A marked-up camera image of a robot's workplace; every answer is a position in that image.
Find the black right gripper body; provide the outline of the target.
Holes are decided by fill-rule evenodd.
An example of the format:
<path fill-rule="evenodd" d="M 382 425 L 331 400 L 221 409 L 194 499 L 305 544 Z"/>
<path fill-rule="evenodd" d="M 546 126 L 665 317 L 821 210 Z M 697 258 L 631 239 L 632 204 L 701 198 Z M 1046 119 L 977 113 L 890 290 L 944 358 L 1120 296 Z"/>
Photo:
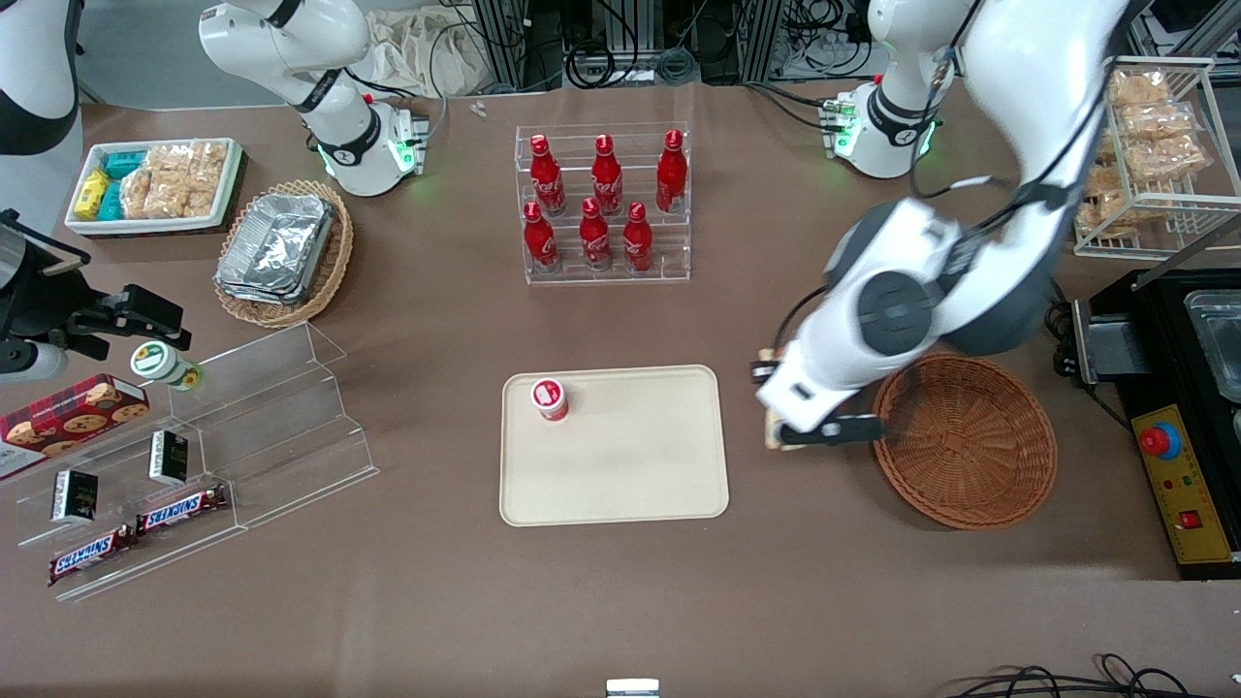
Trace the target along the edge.
<path fill-rule="evenodd" d="M 81 270 L 92 257 L 19 221 L 9 207 L 2 224 L 4 347 L 48 343 L 52 347 L 107 347 L 99 330 L 76 325 L 81 312 L 99 308 L 105 293 L 93 289 Z"/>

